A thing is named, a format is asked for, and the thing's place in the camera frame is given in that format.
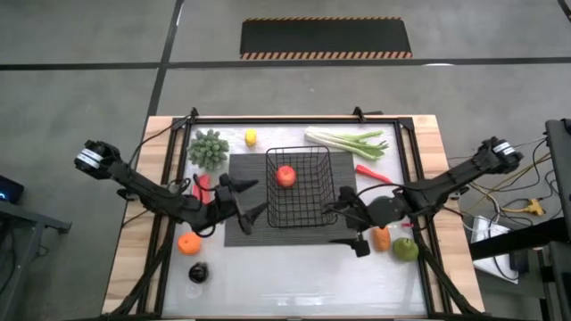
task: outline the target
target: gray floor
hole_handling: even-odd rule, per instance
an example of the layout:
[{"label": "gray floor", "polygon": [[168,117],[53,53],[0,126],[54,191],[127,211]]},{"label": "gray floor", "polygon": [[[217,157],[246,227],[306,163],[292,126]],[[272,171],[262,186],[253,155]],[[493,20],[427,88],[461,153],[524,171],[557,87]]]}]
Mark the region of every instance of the gray floor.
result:
[{"label": "gray floor", "polygon": [[[174,3],[0,0],[0,64],[157,62]],[[415,58],[571,56],[571,24],[554,0],[187,0],[171,60],[236,60],[242,19],[289,15],[401,16]],[[0,175],[28,188],[25,207],[73,221],[69,235],[46,233],[51,252],[34,264],[18,319],[99,313],[125,203],[114,183],[96,182],[72,162],[87,139],[130,155],[155,76],[155,70],[0,71]],[[570,83],[566,64],[170,70],[158,114],[188,114],[193,106],[213,115],[333,114],[355,105],[436,114],[449,156],[466,156],[492,135],[524,143],[541,136],[546,119],[571,117]],[[527,161],[532,150],[522,150]],[[530,175],[521,184],[533,181]],[[541,183],[498,197],[548,191]],[[462,207],[478,196],[464,196]],[[545,206],[546,217],[559,210],[554,197]],[[492,208],[485,203],[475,213],[490,217]],[[541,317],[536,276],[522,286],[478,278],[488,312]]]}]

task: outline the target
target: black wire basket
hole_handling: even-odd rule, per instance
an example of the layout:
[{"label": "black wire basket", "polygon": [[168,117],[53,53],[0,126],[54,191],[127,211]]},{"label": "black wire basket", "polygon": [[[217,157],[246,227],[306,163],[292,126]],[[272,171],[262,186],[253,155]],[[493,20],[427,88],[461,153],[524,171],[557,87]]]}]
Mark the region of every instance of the black wire basket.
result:
[{"label": "black wire basket", "polygon": [[[293,186],[277,183],[277,170],[291,166],[297,179]],[[335,201],[329,149],[325,146],[270,148],[266,152],[268,224],[272,227],[332,225],[334,212],[322,214],[326,203]]]}]

